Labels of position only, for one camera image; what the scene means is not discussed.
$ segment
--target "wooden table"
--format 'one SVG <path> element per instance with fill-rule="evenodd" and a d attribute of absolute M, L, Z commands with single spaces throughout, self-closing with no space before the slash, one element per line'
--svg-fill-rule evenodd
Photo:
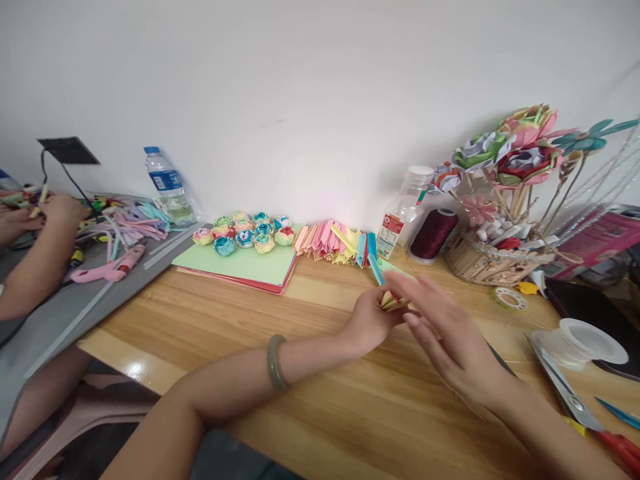
<path fill-rule="evenodd" d="M 541 297 L 524 312 L 504 309 L 490 288 L 454 277 L 443 261 L 419 266 L 464 304 L 495 350 L 557 407 L 523 332 L 556 328 L 558 314 Z M 186 372 L 224 355 L 336 332 L 373 274 L 301 258 L 282 297 L 222 281 L 164 272 L 79 342 L 86 352 L 163 394 Z M 639 410 L 640 383 L 594 365 L 566 376 L 610 430 L 640 445 L 640 432 L 606 412 L 602 397 Z M 405 325 L 364 359 L 318 375 L 226 427 L 236 439 L 308 479 L 541 478 L 515 438 L 486 411 L 456 397 L 435 374 Z"/>

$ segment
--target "green paper sheet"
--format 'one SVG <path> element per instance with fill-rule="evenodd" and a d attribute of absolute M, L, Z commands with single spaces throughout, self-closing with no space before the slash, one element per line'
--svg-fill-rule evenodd
<path fill-rule="evenodd" d="M 292 228 L 297 235 L 302 225 L 296 224 Z M 242 249 L 236 245 L 235 251 L 228 257 L 218 255 L 213 250 L 212 243 L 194 244 L 186 252 L 178 255 L 172 264 L 216 275 L 282 285 L 294 256 L 295 252 L 291 246 L 284 247 L 277 243 L 273 250 L 264 255 L 256 252 L 255 248 Z"/>

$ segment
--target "pink chair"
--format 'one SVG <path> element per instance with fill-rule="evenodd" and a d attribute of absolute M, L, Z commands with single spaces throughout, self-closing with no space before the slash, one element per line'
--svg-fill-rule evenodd
<path fill-rule="evenodd" d="M 157 401 L 151 392 L 110 392 L 104 389 L 131 379 L 124 375 L 87 375 L 63 407 L 56 430 L 7 480 L 32 480 L 52 458 L 84 432 L 106 423 L 139 423 Z"/>

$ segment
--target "bracelet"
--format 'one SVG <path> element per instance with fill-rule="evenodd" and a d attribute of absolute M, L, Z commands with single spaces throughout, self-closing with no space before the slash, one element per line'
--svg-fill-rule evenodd
<path fill-rule="evenodd" d="M 282 376 L 282 370 L 280 370 L 280 362 L 278 360 L 278 347 L 281 343 L 286 341 L 286 338 L 277 334 L 271 337 L 271 340 L 269 340 L 269 346 L 267 347 L 267 368 L 269 369 L 269 378 L 271 378 L 273 388 L 280 391 L 284 391 L 289 388 L 289 384 Z"/>

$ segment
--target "hand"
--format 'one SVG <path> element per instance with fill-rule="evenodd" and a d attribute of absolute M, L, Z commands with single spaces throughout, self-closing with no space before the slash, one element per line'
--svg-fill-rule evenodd
<path fill-rule="evenodd" d="M 360 294 L 355 302 L 347 326 L 337 335 L 340 342 L 355 357 L 364 357 L 389 336 L 391 329 L 400 325 L 402 314 L 408 309 L 384 312 L 380 300 L 384 290 L 376 287 Z"/>
<path fill-rule="evenodd" d="M 490 410 L 520 385 L 498 363 L 469 314 L 433 282 L 426 277 L 415 282 L 394 272 L 385 278 L 418 308 L 418 314 L 406 313 L 404 319 L 446 384 Z"/>

